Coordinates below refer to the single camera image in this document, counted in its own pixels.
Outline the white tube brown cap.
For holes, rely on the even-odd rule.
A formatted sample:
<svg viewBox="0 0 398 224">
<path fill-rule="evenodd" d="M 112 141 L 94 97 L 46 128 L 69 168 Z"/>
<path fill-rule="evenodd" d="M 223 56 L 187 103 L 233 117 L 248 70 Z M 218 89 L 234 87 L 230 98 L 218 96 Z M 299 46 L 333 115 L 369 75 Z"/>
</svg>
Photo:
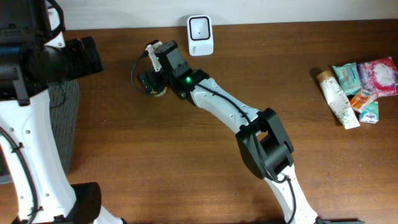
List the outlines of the white tube brown cap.
<svg viewBox="0 0 398 224">
<path fill-rule="evenodd" d="M 348 97 L 330 70 L 317 75 L 325 100 L 345 129 L 360 127 Z"/>
</svg>

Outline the green lid jar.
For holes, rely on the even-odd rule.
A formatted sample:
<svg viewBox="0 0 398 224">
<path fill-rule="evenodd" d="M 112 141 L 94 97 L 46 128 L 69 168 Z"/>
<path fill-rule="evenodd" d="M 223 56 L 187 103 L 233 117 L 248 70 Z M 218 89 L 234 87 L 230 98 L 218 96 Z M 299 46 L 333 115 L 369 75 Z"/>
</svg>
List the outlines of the green lid jar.
<svg viewBox="0 0 398 224">
<path fill-rule="evenodd" d="M 155 97 L 160 97 L 160 96 L 163 96 L 163 95 L 165 95 L 165 94 L 166 94 L 167 90 L 168 90 L 168 88 L 167 88 L 167 87 L 165 87 L 165 88 L 164 88 L 162 91 L 160 91 L 160 92 L 157 92 L 157 93 L 154 93 L 154 96 L 155 96 Z"/>
</svg>

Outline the red purple snack package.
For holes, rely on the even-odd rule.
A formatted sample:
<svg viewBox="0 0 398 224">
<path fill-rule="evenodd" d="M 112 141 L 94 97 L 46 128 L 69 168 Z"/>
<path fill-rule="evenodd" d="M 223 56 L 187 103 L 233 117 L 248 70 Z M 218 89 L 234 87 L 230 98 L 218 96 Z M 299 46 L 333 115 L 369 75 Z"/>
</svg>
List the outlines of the red purple snack package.
<svg viewBox="0 0 398 224">
<path fill-rule="evenodd" d="M 397 67 L 392 57 L 363 62 L 357 70 L 363 88 L 378 98 L 397 94 Z"/>
</svg>

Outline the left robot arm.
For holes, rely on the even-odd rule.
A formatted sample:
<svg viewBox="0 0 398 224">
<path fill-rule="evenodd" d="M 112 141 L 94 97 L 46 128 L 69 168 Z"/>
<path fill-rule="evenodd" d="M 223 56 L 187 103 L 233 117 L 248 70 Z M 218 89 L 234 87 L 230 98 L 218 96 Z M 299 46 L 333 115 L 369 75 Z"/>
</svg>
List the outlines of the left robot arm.
<svg viewBox="0 0 398 224">
<path fill-rule="evenodd" d="M 50 122 L 49 87 L 104 70 L 92 37 L 65 31 L 55 1 L 1 2 L 1 149 L 18 197 L 16 223 L 122 223 L 96 182 L 70 184 Z"/>
</svg>

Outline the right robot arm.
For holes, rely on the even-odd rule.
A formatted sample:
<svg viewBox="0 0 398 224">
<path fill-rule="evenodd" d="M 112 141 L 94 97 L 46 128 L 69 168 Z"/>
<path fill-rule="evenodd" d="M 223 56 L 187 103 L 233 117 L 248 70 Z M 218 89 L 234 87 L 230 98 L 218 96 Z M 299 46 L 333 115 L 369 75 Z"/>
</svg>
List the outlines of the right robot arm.
<svg viewBox="0 0 398 224">
<path fill-rule="evenodd" d="M 224 91 L 203 70 L 192 69 L 174 40 L 152 41 L 140 58 L 149 58 L 153 66 L 137 76 L 141 93 L 161 96 L 172 90 L 181 100 L 214 115 L 234 133 L 245 166 L 269 184 L 285 222 L 318 221 L 297 180 L 292 157 L 294 147 L 274 110 L 252 108 Z"/>
</svg>

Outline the orange small packet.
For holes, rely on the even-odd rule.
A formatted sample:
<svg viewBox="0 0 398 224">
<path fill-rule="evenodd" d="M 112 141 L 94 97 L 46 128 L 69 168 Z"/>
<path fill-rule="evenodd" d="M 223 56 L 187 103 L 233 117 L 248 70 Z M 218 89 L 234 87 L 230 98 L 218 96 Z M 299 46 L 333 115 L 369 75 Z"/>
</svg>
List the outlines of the orange small packet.
<svg viewBox="0 0 398 224">
<path fill-rule="evenodd" d="M 362 113 L 376 98 L 377 95 L 375 93 L 365 89 L 361 89 L 350 100 L 351 107 L 354 111 Z"/>
</svg>

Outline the teal small tissue pack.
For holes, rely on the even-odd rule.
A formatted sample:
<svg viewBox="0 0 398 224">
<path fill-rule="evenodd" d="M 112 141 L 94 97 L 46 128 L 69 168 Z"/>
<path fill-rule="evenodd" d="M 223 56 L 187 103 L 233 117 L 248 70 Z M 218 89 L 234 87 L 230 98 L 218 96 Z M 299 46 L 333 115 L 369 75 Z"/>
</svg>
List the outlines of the teal small tissue pack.
<svg viewBox="0 0 398 224">
<path fill-rule="evenodd" d="M 359 115 L 359 121 L 362 123 L 376 124 L 379 121 L 379 103 L 373 101 Z"/>
</svg>

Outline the mint green wipes packet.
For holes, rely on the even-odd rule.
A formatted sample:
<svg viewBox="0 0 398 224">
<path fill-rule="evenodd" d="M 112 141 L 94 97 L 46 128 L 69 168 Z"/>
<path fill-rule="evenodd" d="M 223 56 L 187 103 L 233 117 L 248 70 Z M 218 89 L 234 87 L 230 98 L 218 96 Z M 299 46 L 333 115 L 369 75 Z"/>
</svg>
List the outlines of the mint green wipes packet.
<svg viewBox="0 0 398 224">
<path fill-rule="evenodd" d="M 355 95 L 362 89 L 361 80 L 357 70 L 357 64 L 347 63 L 343 66 L 333 66 L 336 73 L 340 87 L 346 95 Z"/>
</svg>

